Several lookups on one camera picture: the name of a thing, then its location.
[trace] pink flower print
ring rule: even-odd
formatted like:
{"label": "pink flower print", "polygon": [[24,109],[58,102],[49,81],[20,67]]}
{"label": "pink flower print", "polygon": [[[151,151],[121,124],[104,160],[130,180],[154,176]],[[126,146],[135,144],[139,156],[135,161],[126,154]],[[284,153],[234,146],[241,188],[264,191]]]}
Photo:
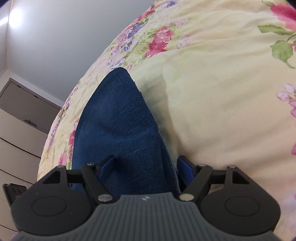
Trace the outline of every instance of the pink flower print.
{"label": "pink flower print", "polygon": [[75,132],[76,132],[76,130],[72,131],[71,134],[70,134],[70,138],[69,138],[69,142],[68,142],[68,145],[69,146],[73,146],[74,145]]}
{"label": "pink flower print", "polygon": [[296,117],[296,108],[291,110],[291,115],[293,115],[294,117]]}
{"label": "pink flower print", "polygon": [[74,136],[75,136],[75,132],[76,132],[78,122],[79,122],[79,118],[77,118],[77,120],[74,122],[74,130],[71,132],[69,142],[68,142],[69,146],[74,146]]}
{"label": "pink flower print", "polygon": [[155,54],[165,52],[166,50],[164,49],[167,46],[168,43],[165,42],[160,42],[156,43],[154,40],[152,43],[149,44],[149,51],[145,54],[146,57],[152,57]]}
{"label": "pink flower print", "polygon": [[282,101],[290,100],[290,95],[286,91],[277,92],[276,96]]}
{"label": "pink flower print", "polygon": [[292,153],[292,155],[296,155],[296,143],[293,146],[291,153]]}
{"label": "pink flower print", "polygon": [[296,45],[294,43],[290,43],[290,45],[294,48],[294,51],[296,52]]}
{"label": "pink flower print", "polygon": [[187,40],[189,39],[189,35],[183,35],[181,36],[181,40],[178,44],[176,44],[177,49],[183,48],[188,46]]}
{"label": "pink flower print", "polygon": [[292,100],[289,102],[289,104],[293,107],[296,107],[296,100]]}
{"label": "pink flower print", "polygon": [[160,42],[168,42],[173,35],[174,33],[169,30],[168,27],[164,26],[156,31],[153,41],[155,41],[157,44]]}
{"label": "pink flower print", "polygon": [[67,154],[66,152],[63,152],[63,154],[61,155],[61,157],[59,158],[59,163],[58,165],[66,165],[67,163]]}
{"label": "pink flower print", "polygon": [[289,93],[294,93],[295,88],[291,84],[284,84],[285,90],[288,91]]}
{"label": "pink flower print", "polygon": [[126,70],[132,70],[133,69],[133,66],[130,64],[126,67]]}
{"label": "pink flower print", "polygon": [[139,21],[141,21],[144,17],[146,17],[146,16],[148,16],[148,15],[154,13],[154,12],[155,12],[154,9],[149,10],[149,11],[147,11],[147,12],[144,12],[140,17],[138,17],[138,19],[137,19],[137,23],[138,23]]}
{"label": "pink flower print", "polygon": [[270,10],[278,20],[286,23],[286,28],[296,31],[296,9],[290,5],[276,2],[276,5],[271,6]]}
{"label": "pink flower print", "polygon": [[127,31],[122,31],[121,34],[117,37],[118,45],[121,45],[128,38]]}

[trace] drawer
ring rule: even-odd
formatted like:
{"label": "drawer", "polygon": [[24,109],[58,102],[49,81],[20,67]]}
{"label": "drawer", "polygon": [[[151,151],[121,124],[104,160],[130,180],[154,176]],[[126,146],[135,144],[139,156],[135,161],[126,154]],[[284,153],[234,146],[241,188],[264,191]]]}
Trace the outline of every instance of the drawer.
{"label": "drawer", "polygon": [[13,235],[15,235],[16,233],[17,232],[14,232],[12,230],[9,230],[0,226],[0,240],[2,241],[10,241]]}
{"label": "drawer", "polygon": [[0,137],[41,157],[47,134],[0,109]]}
{"label": "drawer", "polygon": [[[3,171],[0,170],[0,187],[2,187],[3,184],[9,184],[9,183],[14,183],[17,185],[22,185],[22,186],[26,186],[27,189],[32,186],[32,184],[28,183],[28,182],[24,182],[16,177],[13,177]],[[0,199],[6,201],[6,196],[5,193],[3,191],[3,188],[1,188],[0,190]]]}
{"label": "drawer", "polygon": [[10,206],[8,202],[3,200],[0,200],[0,225],[17,231],[11,218]]}
{"label": "drawer", "polygon": [[35,183],[40,159],[0,140],[0,169]]}

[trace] green leaf print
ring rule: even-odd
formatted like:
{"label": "green leaf print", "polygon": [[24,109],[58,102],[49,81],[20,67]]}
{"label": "green leaf print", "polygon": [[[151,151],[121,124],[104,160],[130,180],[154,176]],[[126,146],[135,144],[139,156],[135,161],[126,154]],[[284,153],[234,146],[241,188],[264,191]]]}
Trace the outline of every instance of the green leaf print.
{"label": "green leaf print", "polygon": [[277,27],[274,25],[258,26],[258,28],[263,34],[272,32],[279,35],[292,35],[293,33],[295,33],[294,31],[287,31],[281,27]]}
{"label": "green leaf print", "polygon": [[264,3],[264,4],[265,4],[266,6],[268,6],[268,7],[272,7],[272,6],[275,5],[273,2],[263,2],[263,1],[262,1],[262,3]]}
{"label": "green leaf print", "polygon": [[154,33],[154,34],[150,34],[147,38],[153,38],[154,36],[156,35],[156,33]]}
{"label": "green leaf print", "polygon": [[288,59],[293,56],[293,48],[287,41],[278,40],[275,42],[275,44],[271,45],[270,47],[272,49],[272,56],[275,59],[283,61],[292,69],[295,68],[288,63]]}

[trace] purple flower print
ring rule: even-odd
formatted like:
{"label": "purple flower print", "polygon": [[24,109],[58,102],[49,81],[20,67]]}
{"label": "purple flower print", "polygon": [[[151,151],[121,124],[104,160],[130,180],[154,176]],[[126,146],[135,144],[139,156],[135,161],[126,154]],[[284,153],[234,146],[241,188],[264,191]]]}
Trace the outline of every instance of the purple flower print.
{"label": "purple flower print", "polygon": [[143,28],[145,25],[139,25],[136,24],[132,29],[131,32],[128,34],[128,39],[130,39],[132,36],[134,36],[141,28]]}

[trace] bed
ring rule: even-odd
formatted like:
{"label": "bed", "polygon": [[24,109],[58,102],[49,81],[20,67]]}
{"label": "bed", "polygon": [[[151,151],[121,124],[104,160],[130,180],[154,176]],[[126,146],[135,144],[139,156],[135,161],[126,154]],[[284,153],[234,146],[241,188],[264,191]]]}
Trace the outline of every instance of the bed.
{"label": "bed", "polygon": [[55,118],[38,178],[71,168],[79,117],[111,70],[128,70],[171,159],[236,164],[280,204],[296,236],[296,10],[284,0],[158,0],[80,79]]}

